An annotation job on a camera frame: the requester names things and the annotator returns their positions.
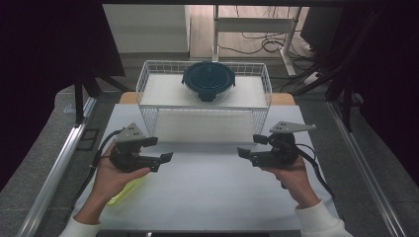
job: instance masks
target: gray floor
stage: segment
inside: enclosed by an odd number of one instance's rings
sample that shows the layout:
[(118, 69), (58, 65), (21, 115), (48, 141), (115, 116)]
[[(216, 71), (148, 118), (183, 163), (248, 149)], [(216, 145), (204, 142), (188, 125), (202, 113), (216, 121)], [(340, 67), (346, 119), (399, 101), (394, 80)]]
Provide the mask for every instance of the gray floor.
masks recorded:
[[(126, 78), (117, 78), (134, 89), (141, 65), (145, 59), (187, 60), (183, 54), (128, 54), (122, 55)], [(286, 77), (284, 65), (280, 60), (260, 60), (267, 64), (271, 77)], [(283, 85), (289, 80), (272, 79), (273, 87)], [(98, 80), (104, 93), (99, 98), (100, 107), (95, 108), (88, 128), (100, 128), (99, 137), (111, 114), (109, 104), (117, 102), (121, 92)], [(332, 113), (324, 99), (327, 84), (303, 96), (295, 97), (306, 123), (314, 123), (317, 130), (310, 133), (313, 146), (319, 156), (325, 178), (336, 193), (336, 207), (347, 229), (354, 236), (390, 236), (370, 191), (360, 176), (348, 145), (338, 129)], [(291, 92), (294, 85), (285, 88)], [(57, 94), (55, 110), (34, 144), (27, 158), (0, 194), (0, 236), (16, 236), (28, 211), (40, 191), (42, 184), (54, 164), (65, 139), (74, 125), (74, 113), (65, 113), (69, 104), (74, 105), (73, 88), (69, 87)], [(352, 109), (352, 128), (361, 150), (374, 170), (381, 188), (390, 200), (406, 236), (419, 236), (419, 190), (406, 174), (397, 159), (368, 126), (359, 113)], [(89, 142), (80, 143), (87, 147)], [(65, 226), (72, 197), (84, 180), (97, 142), (91, 151), (76, 151), (63, 176), (42, 220), (37, 236), (56, 236)], [(126, 236), (123, 233), (102, 233), (100, 236)], [(299, 236), (297, 231), (271, 233), (271, 236)]]

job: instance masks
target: human hand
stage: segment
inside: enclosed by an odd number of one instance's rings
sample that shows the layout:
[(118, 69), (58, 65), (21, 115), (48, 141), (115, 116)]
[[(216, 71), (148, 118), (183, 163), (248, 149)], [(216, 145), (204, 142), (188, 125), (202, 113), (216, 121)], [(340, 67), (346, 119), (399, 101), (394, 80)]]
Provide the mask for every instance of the human hand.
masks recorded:
[(141, 178), (150, 172), (149, 168), (142, 168), (131, 173), (117, 169), (109, 159), (114, 145), (115, 143), (111, 143), (102, 155), (92, 192), (83, 207), (74, 216), (74, 219), (80, 223), (97, 224), (103, 208), (111, 198), (119, 194), (129, 181)]
[(309, 183), (305, 163), (301, 156), (298, 156), (291, 166), (284, 169), (272, 167), (261, 169), (274, 174), (277, 180), (283, 183), (292, 198), (298, 202), (297, 208), (312, 207), (320, 202)]

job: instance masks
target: metal wire shelf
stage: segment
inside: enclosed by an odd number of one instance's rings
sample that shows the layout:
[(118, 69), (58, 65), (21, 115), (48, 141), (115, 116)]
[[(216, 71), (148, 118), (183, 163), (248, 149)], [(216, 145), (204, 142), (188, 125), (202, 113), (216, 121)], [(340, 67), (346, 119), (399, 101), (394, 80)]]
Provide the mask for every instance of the metal wire shelf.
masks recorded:
[(236, 87), (219, 104), (192, 99), (181, 83), (197, 61), (146, 61), (136, 99), (149, 135), (171, 142), (252, 142), (260, 133), (272, 100), (263, 63), (221, 62), (236, 76)]

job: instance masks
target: white wall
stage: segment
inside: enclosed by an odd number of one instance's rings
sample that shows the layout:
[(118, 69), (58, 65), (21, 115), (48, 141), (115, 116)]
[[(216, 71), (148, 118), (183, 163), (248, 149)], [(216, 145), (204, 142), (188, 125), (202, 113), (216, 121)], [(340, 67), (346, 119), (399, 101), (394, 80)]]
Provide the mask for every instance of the white wall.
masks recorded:
[(188, 52), (189, 8), (104, 4), (118, 51)]

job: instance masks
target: floor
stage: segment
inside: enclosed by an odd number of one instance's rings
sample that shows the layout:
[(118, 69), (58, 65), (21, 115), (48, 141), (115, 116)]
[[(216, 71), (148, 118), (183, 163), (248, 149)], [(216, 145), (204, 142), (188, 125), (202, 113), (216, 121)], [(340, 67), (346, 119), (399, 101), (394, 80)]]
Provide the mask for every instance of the floor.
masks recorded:
[[(219, 6), (220, 18), (263, 18), (263, 19), (288, 19), (297, 8), (295, 7), (247, 7), (247, 6)], [(299, 31), (305, 20), (308, 8), (302, 8), (296, 25), (294, 41), (301, 41)], [(190, 6), (191, 14), (191, 57), (211, 57), (213, 29), (213, 6)], [(280, 58), (276, 50), (280, 43), (284, 43), (286, 34), (269, 33), (268, 39), (275, 40), (277, 45), (268, 43), (266, 49), (260, 50), (266, 34), (261, 33), (219, 33), (219, 57), (258, 57)]]
[[(301, 42), (299, 54), (310, 51)], [(145, 60), (204, 60), (209, 56), (190, 57), (185, 54), (123, 54), (121, 55), (126, 71), (126, 77), (118, 77), (121, 83), (134, 89), (137, 77)], [(274, 92), (292, 92), (303, 86), (303, 79), (291, 80), (285, 71), (280, 58), (223, 58), (222, 60), (236, 60), (263, 62), (268, 66)], [(305, 68), (309, 61), (299, 65)], [(113, 86), (98, 79), (104, 91), (99, 100), (103, 105), (112, 104), (119, 99), (121, 92)], [(320, 157), (322, 169), (334, 172), (326, 173), (326, 180), (337, 194), (336, 207), (345, 219), (347, 229), (354, 236), (391, 236), (382, 216), (377, 210), (376, 201), (371, 198), (369, 188), (360, 175), (360, 170), (354, 162), (344, 135), (334, 120), (324, 92), (328, 84), (324, 84), (302, 96), (295, 97), (306, 123), (314, 123), (320, 129), (310, 133), (316, 153)], [(59, 92), (55, 98), (55, 110), (34, 144), (25, 161), (12, 177), (9, 184), (0, 193), (0, 236), (16, 236), (25, 217), (28, 215), (42, 184), (52, 168), (66, 137), (74, 126), (74, 90), (72, 87)], [(94, 120), (90, 124), (105, 127), (110, 109), (100, 107), (95, 109)], [(359, 113), (359, 108), (352, 108), (351, 123), (358, 145), (367, 158), (373, 173), (380, 184), (380, 188), (390, 202), (390, 206), (398, 216), (405, 235), (419, 236), (419, 189), (410, 179), (396, 157), (383, 144), (375, 132), (365, 122)], [(63, 182), (57, 188), (57, 195), (52, 199), (36, 236), (57, 236), (66, 223), (70, 212), (72, 197), (84, 180), (91, 151), (75, 151), (65, 174)], [(124, 233), (101, 233), (99, 236), (126, 236)], [(270, 236), (299, 236), (298, 231), (287, 233), (271, 233)]]

